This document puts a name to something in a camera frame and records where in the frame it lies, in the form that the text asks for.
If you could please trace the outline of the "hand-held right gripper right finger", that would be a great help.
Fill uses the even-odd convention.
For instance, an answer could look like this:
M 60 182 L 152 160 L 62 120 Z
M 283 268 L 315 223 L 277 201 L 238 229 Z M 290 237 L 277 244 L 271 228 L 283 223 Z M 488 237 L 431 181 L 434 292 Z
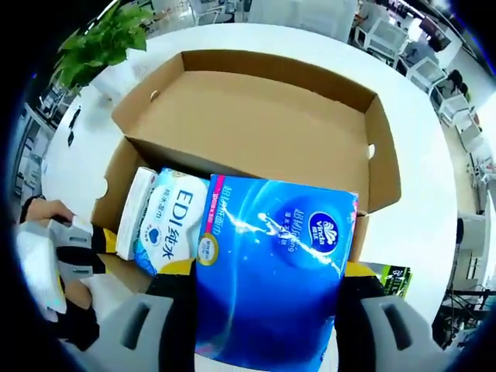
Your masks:
M 431 326 L 403 298 L 386 295 L 368 266 L 350 261 L 335 318 L 338 371 L 431 371 Z

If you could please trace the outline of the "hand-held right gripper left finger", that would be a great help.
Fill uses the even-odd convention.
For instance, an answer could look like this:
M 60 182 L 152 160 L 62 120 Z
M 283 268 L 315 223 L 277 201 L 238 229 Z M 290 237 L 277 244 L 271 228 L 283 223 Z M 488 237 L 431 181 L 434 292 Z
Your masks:
M 195 260 L 168 264 L 144 293 L 126 300 L 101 325 L 100 371 L 193 371 L 197 298 Z

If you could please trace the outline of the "person's left hand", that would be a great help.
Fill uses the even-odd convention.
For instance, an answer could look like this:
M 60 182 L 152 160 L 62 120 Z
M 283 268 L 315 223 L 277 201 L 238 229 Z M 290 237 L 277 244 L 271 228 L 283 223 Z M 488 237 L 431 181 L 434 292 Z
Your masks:
M 52 219 L 72 222 L 74 213 L 60 200 L 32 198 L 22 212 L 20 222 L 39 222 L 46 226 Z

